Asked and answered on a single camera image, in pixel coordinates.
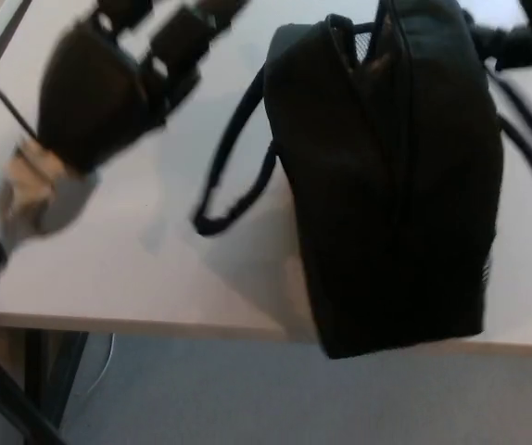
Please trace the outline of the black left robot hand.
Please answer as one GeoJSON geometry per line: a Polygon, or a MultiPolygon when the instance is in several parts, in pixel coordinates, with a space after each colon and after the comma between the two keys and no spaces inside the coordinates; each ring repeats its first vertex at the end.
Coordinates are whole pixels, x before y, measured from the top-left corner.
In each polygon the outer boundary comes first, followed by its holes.
{"type": "Polygon", "coordinates": [[[69,169],[89,173],[168,116],[200,80],[198,64],[244,1],[180,6],[142,60],[119,45],[152,11],[151,1],[99,1],[59,37],[41,81],[36,135],[69,169]]]}

